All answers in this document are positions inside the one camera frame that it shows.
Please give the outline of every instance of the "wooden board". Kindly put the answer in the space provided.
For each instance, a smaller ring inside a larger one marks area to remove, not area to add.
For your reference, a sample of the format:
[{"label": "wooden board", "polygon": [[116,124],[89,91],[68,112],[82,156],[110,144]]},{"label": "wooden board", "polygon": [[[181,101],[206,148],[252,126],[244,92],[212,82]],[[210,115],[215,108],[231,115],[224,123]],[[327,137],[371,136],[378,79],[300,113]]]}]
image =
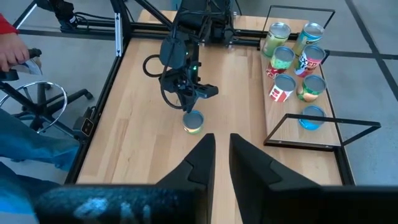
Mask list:
[{"label": "wooden board", "polygon": [[[288,47],[293,47],[294,42],[287,42]],[[277,123],[282,119],[286,113],[301,114],[303,109],[309,105],[317,105],[322,108],[327,117],[333,117],[331,112],[330,102],[328,100],[327,92],[323,92],[314,102],[306,103],[297,98],[296,91],[283,102],[278,103],[269,97],[269,90],[274,86],[274,79],[267,76],[267,66],[269,58],[261,56],[262,67],[262,82],[264,84],[264,101],[265,101],[265,115],[267,123],[267,134],[269,134]],[[294,65],[297,63],[297,58],[293,65],[286,70],[286,74],[293,77],[296,81],[296,87],[302,85],[303,78],[298,77],[294,73]],[[313,74],[321,76],[321,69],[317,67]],[[316,131],[309,131],[303,129],[299,125],[297,119],[286,119],[278,131],[271,137],[273,140],[285,140],[305,143],[327,144],[332,146],[340,146],[336,125],[331,122],[325,122]]]},{"label": "wooden board", "polygon": [[[241,28],[252,26],[251,20],[242,18],[245,24],[242,23]],[[147,12],[142,13],[140,21],[153,22]],[[205,133],[214,133],[216,170],[212,223],[242,223],[228,160],[229,134],[238,133],[320,184],[341,184],[333,153],[262,146],[266,119],[261,57],[255,48],[200,49],[201,83],[218,86],[220,93],[198,100],[195,109],[204,114],[205,124],[200,134],[190,135],[182,127],[183,112],[167,106],[160,95],[158,80],[145,76],[142,71],[142,62],[149,55],[158,54],[160,44],[157,40],[130,41],[78,183],[154,184],[175,168]],[[148,68],[152,73],[159,73],[163,66],[151,60]],[[175,95],[168,97],[177,102]]]}]

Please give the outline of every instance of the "tin can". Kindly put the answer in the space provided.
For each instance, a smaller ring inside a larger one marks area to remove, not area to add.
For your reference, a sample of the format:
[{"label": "tin can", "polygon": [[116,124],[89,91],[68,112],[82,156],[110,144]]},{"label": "tin can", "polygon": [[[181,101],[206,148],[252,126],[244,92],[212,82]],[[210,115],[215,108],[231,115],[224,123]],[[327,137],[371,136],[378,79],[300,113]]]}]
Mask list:
[{"label": "tin can", "polygon": [[305,46],[294,67],[294,73],[302,78],[312,74],[319,64],[321,64],[325,56],[326,52],[319,46]]},{"label": "tin can", "polygon": [[272,57],[275,48],[282,46],[286,42],[290,32],[290,27],[283,22],[271,24],[264,46],[262,46],[262,53],[266,57]]},{"label": "tin can", "polygon": [[304,25],[303,30],[296,40],[296,43],[293,46],[293,51],[298,57],[303,51],[306,45],[317,44],[318,41],[322,38],[324,28],[316,24],[314,22],[309,22]]},{"label": "tin can", "polygon": [[202,113],[197,110],[185,113],[182,117],[184,130],[190,134],[197,134],[202,130],[204,120]]},{"label": "tin can", "polygon": [[274,54],[267,66],[267,75],[269,78],[275,78],[284,73],[292,64],[294,52],[292,49],[284,46],[275,48]]},{"label": "tin can", "polygon": [[[311,106],[304,108],[302,115],[320,116],[320,117],[326,116],[325,112],[319,106],[315,106],[315,105],[311,105]],[[324,121],[312,121],[312,120],[307,120],[307,119],[299,119],[298,123],[300,123],[300,125],[303,128],[305,128],[307,130],[314,131],[314,130],[318,129],[324,123]]]},{"label": "tin can", "polygon": [[296,88],[294,78],[286,74],[276,76],[274,86],[269,90],[269,96],[275,102],[284,102]]},{"label": "tin can", "polygon": [[326,90],[325,80],[318,75],[308,75],[297,88],[297,97],[305,102],[313,102]]}]

